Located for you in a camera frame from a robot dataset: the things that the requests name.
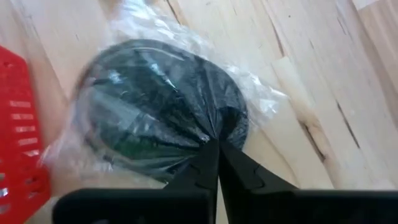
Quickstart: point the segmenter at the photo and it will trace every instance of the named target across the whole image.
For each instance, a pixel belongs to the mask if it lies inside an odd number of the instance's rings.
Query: clear plastic bag
[[[62,135],[42,157],[58,195],[161,188],[211,139],[242,149],[249,127],[263,126],[285,97],[144,1],[123,1],[118,12],[108,45],[81,74]]]

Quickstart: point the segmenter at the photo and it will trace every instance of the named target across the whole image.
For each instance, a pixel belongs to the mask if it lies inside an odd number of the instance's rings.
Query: red basket
[[[2,47],[0,123],[0,223],[24,223],[50,198],[49,176],[27,65]]]

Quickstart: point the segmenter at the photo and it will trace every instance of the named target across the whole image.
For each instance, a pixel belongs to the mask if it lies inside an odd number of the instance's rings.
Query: wooden surface
[[[106,41],[115,3],[0,1],[0,44],[29,63],[47,144]],[[398,187],[397,1],[152,3],[290,96],[249,135],[245,152],[259,163],[301,188]]]

